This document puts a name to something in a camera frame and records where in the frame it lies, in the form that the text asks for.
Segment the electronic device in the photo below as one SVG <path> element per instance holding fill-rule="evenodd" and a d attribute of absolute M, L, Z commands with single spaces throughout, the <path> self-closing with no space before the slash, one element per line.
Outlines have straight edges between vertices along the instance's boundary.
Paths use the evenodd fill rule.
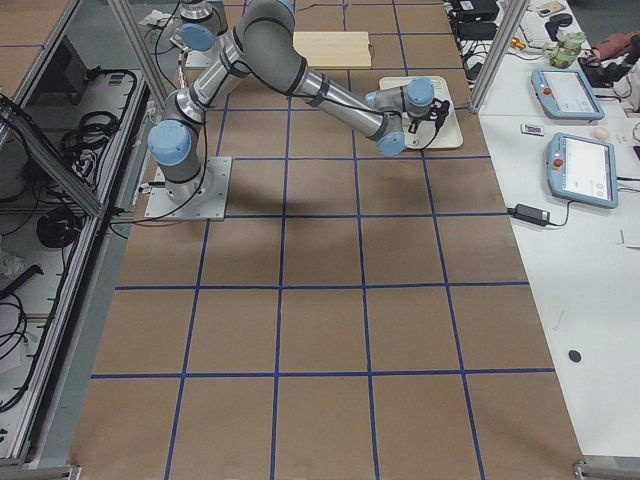
<path fill-rule="evenodd" d="M 547 180 L 555 197 L 616 208 L 618 189 L 613 145 L 557 133 L 547 152 Z"/>
<path fill-rule="evenodd" d="M 492 22 L 500 8 L 496 0 L 452 0 L 453 16 L 462 22 Z"/>
<path fill-rule="evenodd" d="M 600 102 L 579 70 L 534 70 L 531 83 L 549 118 L 588 122 L 604 118 Z"/>
<path fill-rule="evenodd" d="M 531 125 L 529 123 L 523 123 L 520 125 L 520 132 L 525 135 L 536 135 L 538 137 L 544 137 L 544 129 L 538 125 Z"/>
<path fill-rule="evenodd" d="M 549 17 L 551 23 L 557 24 L 559 27 L 568 27 L 573 23 L 573 17 L 570 13 L 556 13 Z"/>
<path fill-rule="evenodd" d="M 544 24 L 544 28 L 547 30 L 549 34 L 549 38 L 557 42 L 558 41 L 558 31 L 561 27 L 568 27 L 573 23 L 573 17 L 568 13 L 556 13 L 549 17 L 549 21 Z"/>
<path fill-rule="evenodd" d="M 542 47 L 551 41 L 545 29 L 545 21 L 534 12 L 524 12 L 520 21 L 520 31 L 529 49 L 542 50 Z"/>
<path fill-rule="evenodd" d="M 493 22 L 458 22 L 456 36 L 460 40 L 493 40 L 497 30 Z"/>
<path fill-rule="evenodd" d="M 541 17 L 548 17 L 549 15 L 553 15 L 554 13 L 561 12 L 566 8 L 567 7 L 561 4 L 560 2 L 554 1 L 554 2 L 543 3 L 542 5 L 537 6 L 536 12 L 538 12 L 538 15 L 540 15 Z"/>
<path fill-rule="evenodd" d="M 507 208 L 507 213 L 513 218 L 541 227 L 546 227 L 551 224 L 551 216 L 548 211 L 530 207 L 529 205 L 519 203 L 513 208 Z"/>

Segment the wooden board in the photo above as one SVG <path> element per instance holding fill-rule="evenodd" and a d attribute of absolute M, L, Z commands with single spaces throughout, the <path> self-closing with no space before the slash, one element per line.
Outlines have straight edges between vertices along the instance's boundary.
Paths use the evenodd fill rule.
<path fill-rule="evenodd" d="M 367 32 L 295 32 L 293 46 L 313 68 L 371 68 Z"/>

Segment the keyboard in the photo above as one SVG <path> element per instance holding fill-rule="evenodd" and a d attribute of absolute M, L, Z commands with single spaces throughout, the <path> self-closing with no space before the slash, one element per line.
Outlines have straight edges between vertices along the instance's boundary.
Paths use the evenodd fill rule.
<path fill-rule="evenodd" d="M 522 40 L 529 48 L 542 50 L 545 43 L 551 42 L 547 29 L 544 28 L 546 22 L 547 19 L 540 17 L 536 12 L 524 12 L 520 22 L 520 31 L 522 32 Z"/>

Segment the mouse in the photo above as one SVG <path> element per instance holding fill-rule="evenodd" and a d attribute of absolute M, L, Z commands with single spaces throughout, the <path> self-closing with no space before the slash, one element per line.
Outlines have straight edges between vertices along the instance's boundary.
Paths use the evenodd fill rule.
<path fill-rule="evenodd" d="M 604 127 L 594 128 L 593 131 L 591 132 L 591 135 L 593 135 L 594 138 L 597 138 L 598 140 L 606 140 L 611 136 L 609 130 Z"/>
<path fill-rule="evenodd" d="M 573 23 L 573 17 L 569 13 L 556 13 L 549 17 L 549 21 L 559 27 L 568 27 Z"/>

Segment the metal post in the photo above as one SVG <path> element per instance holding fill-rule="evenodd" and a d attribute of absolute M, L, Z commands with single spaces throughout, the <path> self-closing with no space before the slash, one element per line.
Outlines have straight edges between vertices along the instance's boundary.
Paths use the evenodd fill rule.
<path fill-rule="evenodd" d="M 7 470 L 0 472 L 0 480 L 77 480 L 80 476 L 80 470 L 80 467 L 71 465 L 52 468 Z"/>
<path fill-rule="evenodd" d="M 491 44 L 489 54 L 482 66 L 482 70 L 480 70 L 478 81 L 471 92 L 469 110 L 472 113 L 478 113 L 480 110 L 493 79 L 498 73 L 502 59 L 509 48 L 511 39 L 516 33 L 518 25 L 520 25 L 524 12 L 529 7 L 529 0 L 511 0 L 507 2 L 507 5 L 507 10 L 504 13 L 502 22 L 500 22 L 496 38 Z"/>
<path fill-rule="evenodd" d="M 128 0 L 107 1 L 116 16 L 116 20 L 118 20 L 118 23 L 120 23 L 122 30 L 127 36 L 127 40 L 129 40 L 129 44 L 131 48 L 133 48 L 133 53 L 135 53 L 138 62 L 140 62 L 140 68 L 149 85 L 151 95 L 153 95 L 158 105 L 162 107 L 169 92 L 163 83 L 158 67 L 154 63 L 153 58 L 151 58 L 151 54 L 147 51 L 144 39 L 142 35 L 140 35 L 135 18 L 133 18 L 133 14 L 129 8 Z"/>
<path fill-rule="evenodd" d="M 624 470 L 619 468 L 598 468 L 577 463 L 573 466 L 576 477 L 580 480 L 598 478 L 602 480 L 640 480 L 640 472 L 637 470 Z"/>

